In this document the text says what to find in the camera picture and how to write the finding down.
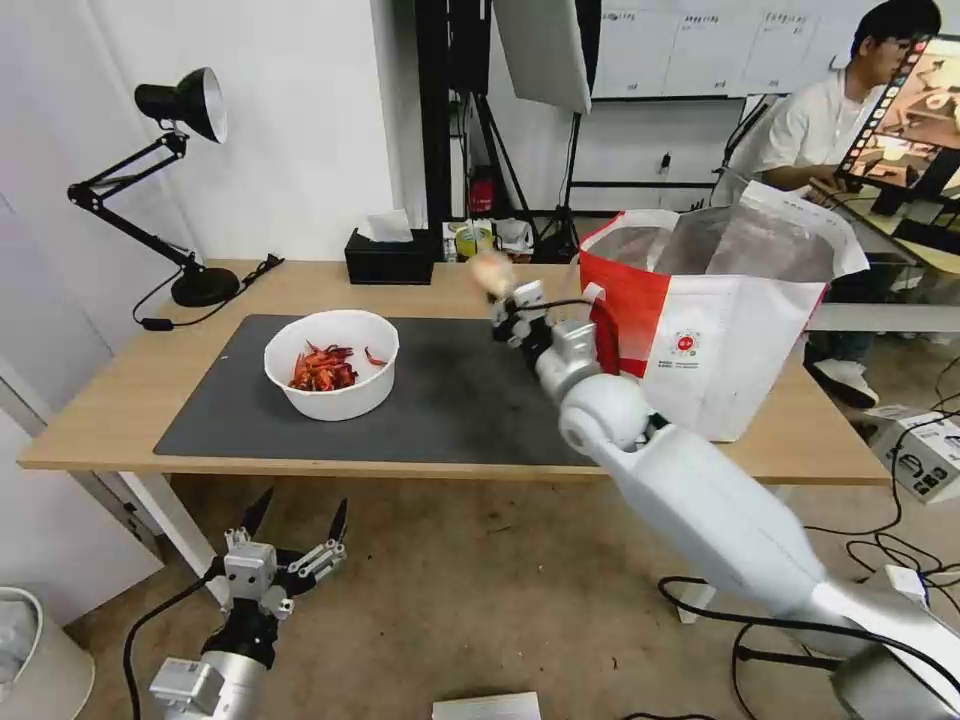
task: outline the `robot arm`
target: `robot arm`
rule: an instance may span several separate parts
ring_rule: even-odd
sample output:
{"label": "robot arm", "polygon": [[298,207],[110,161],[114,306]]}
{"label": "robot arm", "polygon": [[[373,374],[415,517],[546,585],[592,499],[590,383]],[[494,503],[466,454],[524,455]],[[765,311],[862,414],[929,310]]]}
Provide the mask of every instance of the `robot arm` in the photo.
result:
{"label": "robot arm", "polygon": [[[516,287],[502,273],[490,273],[491,280],[484,277],[489,267],[477,269],[492,302],[494,337],[521,349],[559,406],[564,439],[609,472],[640,519],[710,585],[760,602],[776,618],[898,640],[960,677],[960,636],[902,595],[830,578],[786,505],[712,443],[658,415],[635,379],[601,371],[592,324],[550,327],[539,283]],[[960,717],[960,693],[909,653],[832,633],[793,634],[848,659],[834,687],[858,717]]]}
{"label": "robot arm", "polygon": [[224,574],[230,599],[223,627],[203,644],[199,661],[167,658],[150,692],[177,720],[252,720],[260,683],[273,666],[280,623],[293,613],[293,598],[309,592],[346,559],[347,501],[340,503],[327,539],[307,553],[254,542],[272,491],[247,512],[243,525],[226,532]]}

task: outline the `white t-shirt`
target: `white t-shirt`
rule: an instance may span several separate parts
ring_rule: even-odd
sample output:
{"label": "white t-shirt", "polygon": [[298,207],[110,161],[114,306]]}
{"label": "white t-shirt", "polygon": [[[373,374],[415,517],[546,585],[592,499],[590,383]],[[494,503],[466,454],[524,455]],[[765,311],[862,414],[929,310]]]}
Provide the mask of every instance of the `white t-shirt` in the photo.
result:
{"label": "white t-shirt", "polygon": [[[837,165],[870,117],[883,87],[876,87],[863,103],[847,98],[844,71],[795,92],[769,110],[731,159],[730,167],[743,178],[756,178],[777,167]],[[745,184],[724,173],[715,204],[736,202]]]}

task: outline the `lamp arm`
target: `lamp arm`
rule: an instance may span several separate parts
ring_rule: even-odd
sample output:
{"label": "lamp arm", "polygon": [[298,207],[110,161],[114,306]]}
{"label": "lamp arm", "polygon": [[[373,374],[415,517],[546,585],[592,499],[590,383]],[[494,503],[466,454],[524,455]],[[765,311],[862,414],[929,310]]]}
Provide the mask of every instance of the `lamp arm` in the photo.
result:
{"label": "lamp arm", "polygon": [[[134,163],[140,158],[149,155],[153,151],[159,150],[163,147],[167,148],[171,152],[170,156],[159,160],[150,167],[132,175],[113,178],[111,177],[114,173],[122,170],[131,163]],[[131,185],[140,182],[153,173],[162,170],[167,165],[182,159],[186,155],[186,152],[187,136],[183,133],[171,130],[154,142],[150,143],[150,145],[142,150],[134,153],[130,157],[124,158],[116,165],[112,165],[88,180],[71,185],[67,190],[67,197],[74,205],[77,205],[78,207],[93,213],[101,220],[110,223],[121,232],[132,237],[134,240],[146,245],[154,252],[163,255],[170,262],[179,265],[184,269],[184,271],[189,272],[191,270],[199,269],[200,264],[194,259],[194,253],[181,252],[176,248],[171,247],[157,235],[151,235],[143,228],[134,225],[126,218],[121,217],[105,206],[105,201],[108,198],[116,195],[122,190],[125,190]],[[98,188],[107,188],[107,190],[98,192]]]}

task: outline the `beige floor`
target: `beige floor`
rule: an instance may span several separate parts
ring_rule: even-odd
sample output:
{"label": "beige floor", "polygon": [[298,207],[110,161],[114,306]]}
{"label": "beige floor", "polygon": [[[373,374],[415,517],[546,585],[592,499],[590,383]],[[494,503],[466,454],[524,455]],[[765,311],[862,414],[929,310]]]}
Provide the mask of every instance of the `beige floor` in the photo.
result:
{"label": "beige floor", "polygon": [[[948,350],[885,337],[871,380],[885,401],[929,405]],[[960,390],[960,372],[947,384]],[[267,487],[263,478],[180,477],[178,492],[216,547],[224,528]],[[263,692],[263,718],[429,717],[436,699],[535,690],[545,718],[617,718],[633,711],[741,717],[730,689],[737,630],[702,620],[681,626],[655,580],[683,562],[630,514],[609,482],[585,485],[280,479],[260,538],[306,548],[350,498],[349,560],[297,600],[281,628],[278,660]],[[807,522],[869,528],[892,512],[884,489],[797,491]],[[902,535],[960,560],[960,501],[922,509],[906,501]],[[838,576],[857,577],[842,542],[815,537]],[[120,669],[136,617],[190,581],[170,564],[70,628],[97,660],[81,717],[128,717]],[[955,626],[960,618],[935,600]],[[721,608],[745,606],[724,598]],[[165,656],[196,657],[218,627],[198,594],[140,634],[141,688]],[[758,632],[752,644],[789,650]],[[750,664],[744,694],[761,720],[841,718],[818,670]],[[151,699],[145,717],[156,717]]]}

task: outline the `black desk lamp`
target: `black desk lamp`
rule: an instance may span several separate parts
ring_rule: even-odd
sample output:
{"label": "black desk lamp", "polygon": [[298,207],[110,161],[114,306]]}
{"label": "black desk lamp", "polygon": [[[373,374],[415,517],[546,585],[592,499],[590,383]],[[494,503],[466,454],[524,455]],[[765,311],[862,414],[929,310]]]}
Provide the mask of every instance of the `black desk lamp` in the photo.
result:
{"label": "black desk lamp", "polygon": [[[227,116],[217,76],[210,68],[200,68],[189,73],[176,87],[140,85],[134,91],[133,97],[140,112],[156,120],[161,129],[167,132],[140,152],[121,160],[99,175],[71,185],[67,190],[67,197],[75,205],[106,220],[118,230],[179,265],[183,274],[170,288],[170,294],[178,305],[206,307],[224,303],[240,290],[240,281],[236,275],[224,268],[204,267],[196,261],[195,253],[151,235],[105,206],[106,200],[120,191],[186,155],[187,135],[177,128],[178,121],[186,123],[188,127],[213,142],[222,143],[227,139]],[[170,125],[164,127],[165,121]],[[115,174],[160,148],[166,148],[170,155],[131,175]]]}

